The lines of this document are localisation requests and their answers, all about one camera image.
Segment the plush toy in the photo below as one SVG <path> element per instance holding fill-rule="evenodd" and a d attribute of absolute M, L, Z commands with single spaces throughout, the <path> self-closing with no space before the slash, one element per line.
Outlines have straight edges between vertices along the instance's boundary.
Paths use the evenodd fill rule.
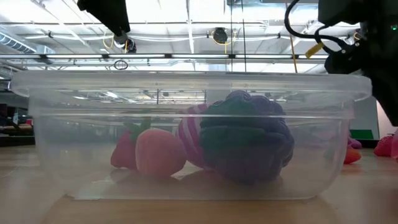
<path fill-rule="evenodd" d="M 377 156 L 391 157 L 393 136 L 386 136 L 380 139 L 373 153 Z"/>
<path fill-rule="evenodd" d="M 137 169 L 136 144 L 130 140 L 130 131 L 126 131 L 118 141 L 111 156 L 111 165 L 116 168 Z"/>
<path fill-rule="evenodd" d="M 359 150 L 354 149 L 352 146 L 347 146 L 347 153 L 344 159 L 344 164 L 352 164 L 362 158 Z"/>
<path fill-rule="evenodd" d="M 200 114 L 207 110 L 209 104 L 191 106 L 186 110 L 180 111 L 181 114 Z M 187 160 L 193 165 L 208 169 L 203 160 L 203 149 L 199 144 L 200 117 L 184 117 L 178 125 L 175 133 L 184 145 Z"/>
<path fill-rule="evenodd" d="M 351 136 L 348 137 L 348 145 L 354 149 L 362 149 L 362 144 L 358 140 L 351 138 Z"/>
<path fill-rule="evenodd" d="M 264 96 L 234 91 L 202 114 L 225 115 L 202 118 L 200 145 L 206 165 L 226 179 L 242 184 L 275 180 L 293 156 L 294 139 L 284 118 L 259 117 L 285 115 Z"/>
<path fill-rule="evenodd" d="M 170 177 L 184 167 L 186 160 L 183 143 L 172 133 L 152 128 L 138 136 L 136 162 L 141 174 Z"/>
<path fill-rule="evenodd" d="M 150 127 L 150 119 L 145 118 L 140 126 L 132 123 L 124 125 L 129 130 L 119 138 L 111 156 L 111 165 L 116 168 L 136 170 L 136 141 L 138 135 Z"/>

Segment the ceiling light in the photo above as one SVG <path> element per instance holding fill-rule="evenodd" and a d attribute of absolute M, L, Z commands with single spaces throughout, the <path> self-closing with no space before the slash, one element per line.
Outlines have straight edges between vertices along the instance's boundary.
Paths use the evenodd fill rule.
<path fill-rule="evenodd" d="M 236 55 L 236 58 L 292 59 L 292 55 Z"/>
<path fill-rule="evenodd" d="M 47 58 L 102 58 L 102 55 L 96 55 L 96 54 L 87 54 L 87 55 L 47 55 Z"/>
<path fill-rule="evenodd" d="M 116 94 L 114 94 L 112 92 L 106 92 L 105 95 L 113 97 L 113 98 L 119 98 Z"/>
<path fill-rule="evenodd" d="M 6 55 L 0 55 L 0 58 L 27 59 L 27 58 L 40 58 L 40 55 L 35 55 L 35 54 L 6 54 Z"/>
<path fill-rule="evenodd" d="M 172 58 L 228 58 L 229 55 L 215 55 L 215 54 L 173 54 Z"/>
<path fill-rule="evenodd" d="M 82 96 L 74 96 L 74 98 L 79 99 L 79 100 L 87 100 L 88 98 L 82 97 Z"/>
<path fill-rule="evenodd" d="M 112 54 L 110 58 L 164 58 L 164 54 Z"/>
<path fill-rule="evenodd" d="M 312 55 L 310 59 L 326 59 L 329 55 Z M 298 59 L 307 59 L 305 55 L 298 56 Z"/>

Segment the pink striped fabric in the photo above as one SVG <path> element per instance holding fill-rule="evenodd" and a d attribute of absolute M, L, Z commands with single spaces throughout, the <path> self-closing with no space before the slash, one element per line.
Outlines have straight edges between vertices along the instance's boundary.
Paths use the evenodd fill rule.
<path fill-rule="evenodd" d="M 191 106 L 181 111 L 181 114 L 200 114 L 205 111 L 210 104 L 200 104 Z M 206 169 L 205 161 L 203 160 L 203 149 L 199 144 L 201 118 L 182 118 L 178 125 L 176 137 L 180 138 L 184 144 L 187 159 L 193 165 Z"/>

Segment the plastic storage bin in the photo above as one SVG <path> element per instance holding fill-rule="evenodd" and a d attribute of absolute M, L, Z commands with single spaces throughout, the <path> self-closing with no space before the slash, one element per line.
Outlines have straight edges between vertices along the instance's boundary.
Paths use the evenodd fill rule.
<path fill-rule="evenodd" d="M 30 97 L 41 164 L 86 200 L 316 196 L 371 94 L 365 77 L 282 73 L 28 71 L 11 85 Z"/>

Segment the pink plush toy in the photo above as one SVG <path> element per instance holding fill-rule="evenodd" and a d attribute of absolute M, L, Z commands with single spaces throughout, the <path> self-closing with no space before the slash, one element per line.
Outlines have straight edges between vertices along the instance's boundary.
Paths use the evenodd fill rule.
<path fill-rule="evenodd" d="M 170 177 L 186 160 L 183 143 L 168 131 L 152 128 L 137 138 L 136 163 L 141 174 Z"/>
<path fill-rule="evenodd" d="M 207 110 L 209 106 L 210 104 L 206 103 L 191 106 L 182 110 L 181 114 L 200 114 Z M 182 118 L 175 135 L 181 139 L 184 145 L 187 160 L 197 167 L 206 169 L 203 149 L 199 145 L 200 121 L 201 118 L 199 117 Z"/>
<path fill-rule="evenodd" d="M 136 142 L 130 140 L 130 131 L 126 131 L 119 139 L 111 156 L 111 165 L 116 168 L 125 167 L 135 170 L 136 166 Z"/>

